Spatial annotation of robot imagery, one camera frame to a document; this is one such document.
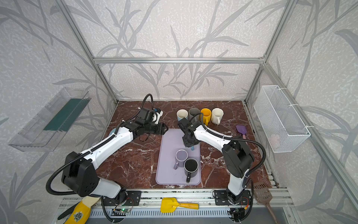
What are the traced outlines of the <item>purple ceramic mug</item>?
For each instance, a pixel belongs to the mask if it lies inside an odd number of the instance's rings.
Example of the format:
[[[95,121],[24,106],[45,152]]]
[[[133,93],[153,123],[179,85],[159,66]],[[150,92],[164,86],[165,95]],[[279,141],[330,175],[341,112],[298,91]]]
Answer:
[[[188,152],[185,149],[180,149],[175,154],[175,164],[173,166],[174,170],[178,168],[183,168],[185,161],[188,159]]]

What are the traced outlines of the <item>white ceramic mug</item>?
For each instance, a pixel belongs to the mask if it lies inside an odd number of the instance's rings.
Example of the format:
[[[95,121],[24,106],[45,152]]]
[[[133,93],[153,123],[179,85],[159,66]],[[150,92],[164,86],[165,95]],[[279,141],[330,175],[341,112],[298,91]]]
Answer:
[[[214,123],[216,125],[220,125],[223,115],[224,115],[224,111],[222,109],[220,109],[220,108],[213,109],[212,115],[211,115],[212,123]]]

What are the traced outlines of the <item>yellow ceramic mug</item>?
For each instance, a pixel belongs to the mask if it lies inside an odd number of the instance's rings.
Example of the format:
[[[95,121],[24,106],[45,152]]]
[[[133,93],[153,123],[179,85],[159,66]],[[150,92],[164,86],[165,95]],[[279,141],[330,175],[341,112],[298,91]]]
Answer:
[[[200,119],[203,121],[203,123],[208,126],[209,122],[211,121],[212,112],[208,108],[203,108],[200,111],[202,115],[200,115]]]

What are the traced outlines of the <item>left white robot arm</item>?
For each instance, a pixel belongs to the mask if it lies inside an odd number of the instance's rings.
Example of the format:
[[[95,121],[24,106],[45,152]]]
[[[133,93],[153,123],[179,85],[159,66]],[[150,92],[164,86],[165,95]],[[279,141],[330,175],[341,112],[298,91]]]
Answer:
[[[164,135],[168,127],[159,121],[162,115],[159,108],[147,109],[142,104],[135,115],[120,123],[107,138],[81,153],[68,154],[65,164],[48,179],[46,191],[55,196],[106,197],[122,203],[128,197],[126,189],[99,177],[96,170],[108,157],[141,135]]]

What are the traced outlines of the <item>grey ceramic mug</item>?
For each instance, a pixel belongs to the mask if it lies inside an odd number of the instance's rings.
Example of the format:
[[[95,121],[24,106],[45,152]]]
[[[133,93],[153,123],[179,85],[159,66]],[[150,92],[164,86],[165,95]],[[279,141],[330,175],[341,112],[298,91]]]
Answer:
[[[198,121],[200,119],[200,116],[199,115],[196,115],[196,114],[199,114],[200,113],[200,110],[198,108],[191,108],[189,109],[188,111],[188,119],[191,120],[191,121]]]

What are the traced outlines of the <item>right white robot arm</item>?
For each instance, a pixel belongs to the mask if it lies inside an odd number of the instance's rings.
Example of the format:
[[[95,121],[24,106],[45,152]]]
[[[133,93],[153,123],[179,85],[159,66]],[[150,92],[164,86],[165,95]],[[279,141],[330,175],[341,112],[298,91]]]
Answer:
[[[241,196],[248,185],[249,176],[260,168],[266,160],[267,153],[261,143],[240,136],[233,137],[221,134],[207,127],[202,119],[193,121],[183,118],[178,121],[178,126],[184,133],[183,142],[186,147],[204,142],[222,153],[225,165],[230,173],[227,195],[232,199]],[[248,143],[257,145],[262,152],[261,160],[254,167],[252,165],[255,157]]]

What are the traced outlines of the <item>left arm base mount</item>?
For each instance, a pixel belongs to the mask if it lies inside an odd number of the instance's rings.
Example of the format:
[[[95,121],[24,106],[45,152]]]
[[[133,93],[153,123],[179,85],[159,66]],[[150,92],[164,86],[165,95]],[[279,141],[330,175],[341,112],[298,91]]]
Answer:
[[[139,190],[121,190],[115,198],[105,197],[104,206],[139,206],[141,193]]]

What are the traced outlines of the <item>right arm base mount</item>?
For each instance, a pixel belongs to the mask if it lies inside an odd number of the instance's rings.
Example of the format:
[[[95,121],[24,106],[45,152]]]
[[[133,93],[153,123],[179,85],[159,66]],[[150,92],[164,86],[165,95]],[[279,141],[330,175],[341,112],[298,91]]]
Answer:
[[[252,199],[251,191],[244,190],[239,195],[235,196],[231,192],[226,190],[214,190],[213,197],[215,200],[215,205],[227,205],[227,206],[236,206],[236,205],[248,205]]]

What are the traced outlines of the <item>black ceramic mug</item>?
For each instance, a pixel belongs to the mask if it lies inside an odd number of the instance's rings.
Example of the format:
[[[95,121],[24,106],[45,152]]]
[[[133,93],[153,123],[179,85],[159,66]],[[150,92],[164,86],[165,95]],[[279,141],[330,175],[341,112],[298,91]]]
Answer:
[[[186,183],[190,183],[191,179],[193,179],[197,175],[198,168],[199,168],[198,161],[194,158],[188,158],[184,162]]]

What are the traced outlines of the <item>light blue mug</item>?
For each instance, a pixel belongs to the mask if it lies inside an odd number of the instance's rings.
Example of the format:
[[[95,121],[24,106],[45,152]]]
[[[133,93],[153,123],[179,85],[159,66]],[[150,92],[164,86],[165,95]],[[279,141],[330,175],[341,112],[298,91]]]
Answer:
[[[180,109],[177,111],[177,120],[188,119],[188,111],[185,109]]]

